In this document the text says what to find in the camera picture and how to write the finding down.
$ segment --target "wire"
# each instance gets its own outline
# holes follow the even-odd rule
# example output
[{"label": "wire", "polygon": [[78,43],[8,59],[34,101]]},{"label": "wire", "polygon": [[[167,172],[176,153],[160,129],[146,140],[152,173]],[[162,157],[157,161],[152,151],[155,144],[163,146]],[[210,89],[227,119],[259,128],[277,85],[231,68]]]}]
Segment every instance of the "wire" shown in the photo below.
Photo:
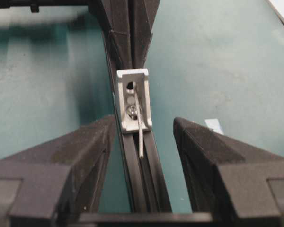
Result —
[{"label": "wire", "polygon": [[138,126],[139,126],[139,158],[142,159],[142,158],[144,158],[142,116],[141,116],[141,111],[140,111],[138,94],[137,94],[136,91],[134,93],[134,99],[135,99],[135,103],[136,103]]}]

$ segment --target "mounting hole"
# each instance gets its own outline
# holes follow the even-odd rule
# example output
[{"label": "mounting hole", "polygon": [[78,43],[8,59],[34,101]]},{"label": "mounting hole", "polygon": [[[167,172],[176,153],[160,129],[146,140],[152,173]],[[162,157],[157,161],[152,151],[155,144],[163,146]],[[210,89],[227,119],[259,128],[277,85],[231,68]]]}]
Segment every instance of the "mounting hole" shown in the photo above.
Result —
[{"label": "mounting hole", "polygon": [[136,88],[136,82],[129,82],[126,86],[126,91],[128,94],[133,94],[135,88]]}]

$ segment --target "green surface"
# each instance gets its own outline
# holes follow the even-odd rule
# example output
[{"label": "green surface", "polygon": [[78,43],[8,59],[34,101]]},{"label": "green surface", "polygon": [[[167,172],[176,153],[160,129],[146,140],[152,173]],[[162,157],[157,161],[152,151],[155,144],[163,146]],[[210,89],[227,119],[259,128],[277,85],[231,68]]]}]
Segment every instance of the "green surface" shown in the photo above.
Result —
[{"label": "green surface", "polygon": [[[265,0],[162,0],[146,62],[174,212],[190,212],[176,116],[284,156],[284,27]],[[0,158],[113,113],[98,24],[85,7],[0,10]],[[117,141],[100,205],[128,212]]]}]

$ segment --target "silver bracket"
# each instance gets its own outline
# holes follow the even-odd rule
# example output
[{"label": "silver bracket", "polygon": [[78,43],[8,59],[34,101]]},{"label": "silver bracket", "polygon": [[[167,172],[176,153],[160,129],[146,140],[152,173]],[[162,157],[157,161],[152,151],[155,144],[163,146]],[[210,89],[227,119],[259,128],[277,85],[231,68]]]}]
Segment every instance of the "silver bracket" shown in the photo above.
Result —
[{"label": "silver bracket", "polygon": [[116,105],[122,133],[138,132],[135,118],[135,97],[139,98],[143,131],[151,131],[151,104],[147,69],[118,70],[116,80]]}]

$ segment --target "bolt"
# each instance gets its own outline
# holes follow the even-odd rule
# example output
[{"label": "bolt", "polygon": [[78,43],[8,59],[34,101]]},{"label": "bolt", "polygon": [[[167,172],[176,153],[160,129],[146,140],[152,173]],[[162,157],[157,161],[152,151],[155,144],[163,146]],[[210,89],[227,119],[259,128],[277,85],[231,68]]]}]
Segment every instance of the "bolt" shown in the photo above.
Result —
[{"label": "bolt", "polygon": [[130,105],[128,108],[127,108],[127,114],[128,116],[133,119],[133,120],[137,120],[137,108],[135,105]]}]

